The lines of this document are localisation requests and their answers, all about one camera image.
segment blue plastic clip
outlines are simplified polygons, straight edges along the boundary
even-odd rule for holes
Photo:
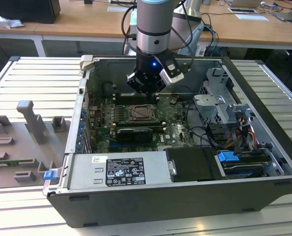
[[[221,162],[223,161],[239,161],[239,157],[234,155],[233,151],[222,151],[218,154],[218,158]]]
[[[43,179],[44,180],[56,180],[57,179],[58,171],[46,171],[44,173]]]

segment paper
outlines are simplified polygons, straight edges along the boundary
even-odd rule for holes
[[[7,29],[10,29],[11,27],[16,28],[24,26],[24,24],[20,20],[9,20],[2,16],[0,16],[0,25]]]
[[[240,15],[240,14],[236,14],[236,17],[239,18],[240,20],[269,21],[264,16],[251,16],[251,15]]]

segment warning label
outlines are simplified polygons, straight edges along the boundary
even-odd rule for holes
[[[142,158],[107,159],[106,185],[146,184]]]

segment laptop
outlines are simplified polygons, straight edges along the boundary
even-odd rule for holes
[[[291,21],[292,13],[272,12],[274,16],[281,19],[282,21]]]
[[[230,6],[238,7],[258,7],[262,0],[225,0]]]

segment blue cable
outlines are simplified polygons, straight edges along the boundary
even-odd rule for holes
[[[216,43],[217,38],[216,38],[216,35],[215,35],[214,31],[210,27],[208,27],[207,25],[204,25],[204,26],[212,33],[212,35],[213,35],[213,37],[215,39],[215,45],[214,45],[214,48],[213,48],[213,50],[211,51],[211,54],[210,54],[210,56],[213,56],[213,53],[214,53],[214,51],[216,49],[216,45],[217,45],[217,43]]]

